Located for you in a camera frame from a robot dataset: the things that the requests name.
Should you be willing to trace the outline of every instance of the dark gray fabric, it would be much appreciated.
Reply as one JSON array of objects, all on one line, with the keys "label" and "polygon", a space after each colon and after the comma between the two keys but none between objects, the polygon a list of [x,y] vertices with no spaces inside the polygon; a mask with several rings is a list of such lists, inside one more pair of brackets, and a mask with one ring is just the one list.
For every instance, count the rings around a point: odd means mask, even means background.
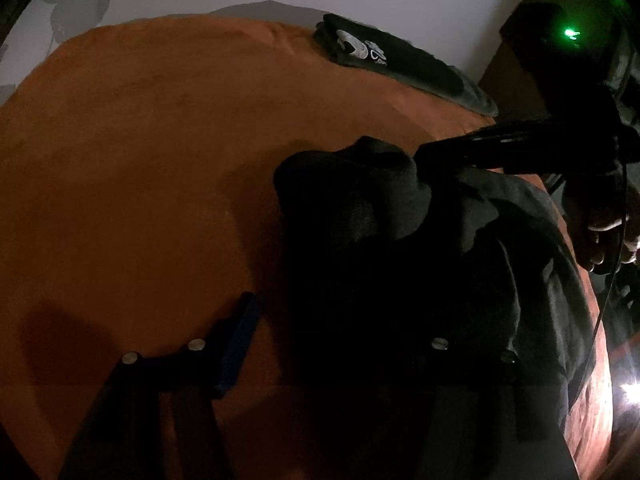
[{"label": "dark gray fabric", "polygon": [[338,64],[390,76],[479,114],[498,114],[494,100],[465,73],[388,32],[325,14],[314,38]]},{"label": "dark gray fabric", "polygon": [[[478,413],[498,406],[495,385],[513,384],[527,399],[518,438],[555,428],[562,447],[587,359],[588,304],[550,198],[514,176],[467,168],[422,182],[419,170],[363,137],[294,155],[274,176],[300,371],[345,478],[410,478],[443,384],[482,390]],[[475,449],[489,450],[471,467],[488,478],[504,446],[492,448],[491,424],[478,428]]]}]

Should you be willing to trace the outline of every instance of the black towel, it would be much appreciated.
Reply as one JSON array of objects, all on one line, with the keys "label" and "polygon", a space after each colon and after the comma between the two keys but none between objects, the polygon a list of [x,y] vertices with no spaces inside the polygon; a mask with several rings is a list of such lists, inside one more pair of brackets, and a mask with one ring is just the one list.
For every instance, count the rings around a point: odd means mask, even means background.
[{"label": "black towel", "polygon": [[[296,355],[334,478],[574,478],[561,430],[592,325],[552,202],[516,176],[423,174],[363,137],[274,175]],[[434,476],[434,457],[474,473]]]},{"label": "black towel", "polygon": [[325,14],[314,37],[338,64],[393,77],[479,114],[498,113],[495,102],[460,70],[388,32]]}]

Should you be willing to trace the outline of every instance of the green light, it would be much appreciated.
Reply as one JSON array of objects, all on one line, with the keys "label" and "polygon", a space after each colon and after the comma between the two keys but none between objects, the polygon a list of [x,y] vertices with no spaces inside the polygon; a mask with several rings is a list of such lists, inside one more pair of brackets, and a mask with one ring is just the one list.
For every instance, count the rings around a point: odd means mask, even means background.
[{"label": "green light", "polygon": [[578,30],[573,30],[572,28],[567,28],[564,30],[564,35],[570,40],[575,41],[578,39],[578,36],[580,36],[580,32]]}]

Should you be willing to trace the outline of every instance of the black wire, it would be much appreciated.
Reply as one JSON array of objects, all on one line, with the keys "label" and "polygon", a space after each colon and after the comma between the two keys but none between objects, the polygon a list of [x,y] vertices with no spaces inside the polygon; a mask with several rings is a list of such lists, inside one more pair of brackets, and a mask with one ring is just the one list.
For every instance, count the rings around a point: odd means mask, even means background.
[{"label": "black wire", "polygon": [[600,313],[598,314],[598,319],[596,320],[596,326],[593,329],[593,335],[591,337],[591,346],[589,347],[589,354],[587,355],[587,359],[584,362],[584,370],[582,371],[582,378],[580,379],[580,388],[578,389],[578,394],[580,394],[584,388],[584,385],[587,381],[587,371],[589,370],[589,363],[593,357],[593,351],[596,346],[596,338],[598,336],[598,329],[600,328],[600,323],[602,322],[602,316],[604,311],[607,309],[609,305],[609,298],[611,296],[611,291],[613,289],[613,284],[616,281],[616,273],[618,272],[618,268],[622,263],[622,249],[625,243],[625,231],[626,231],[626,215],[628,214],[628,195],[627,195],[627,187],[628,187],[628,176],[626,174],[626,164],[622,164],[622,196],[623,196],[623,209],[622,209],[622,222],[620,223],[620,241],[618,242],[618,257],[614,261],[614,267],[611,271],[611,279],[609,280],[609,286],[607,288],[607,296],[604,300],[604,304],[600,309]]},{"label": "black wire", "polygon": [[555,193],[562,184],[564,184],[564,175],[560,174],[556,177],[556,180],[551,184],[551,186],[549,186],[549,189],[546,192],[548,192],[549,195],[553,195],[553,193]]}]

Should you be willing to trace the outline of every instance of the orange suede cover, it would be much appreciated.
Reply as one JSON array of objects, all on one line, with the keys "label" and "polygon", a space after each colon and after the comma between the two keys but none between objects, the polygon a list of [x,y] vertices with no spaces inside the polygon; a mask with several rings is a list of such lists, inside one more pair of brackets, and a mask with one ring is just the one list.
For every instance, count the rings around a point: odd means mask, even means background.
[{"label": "orange suede cover", "polygon": [[[18,450],[55,478],[124,352],[175,351],[252,290],[264,318],[216,403],[226,448],[239,480],[312,478],[273,170],[362,135],[413,153],[491,122],[332,64],[311,31],[277,23],[158,18],[60,46],[0,108],[0,422]],[[603,337],[597,350],[566,436],[584,479],[610,435]]]}]

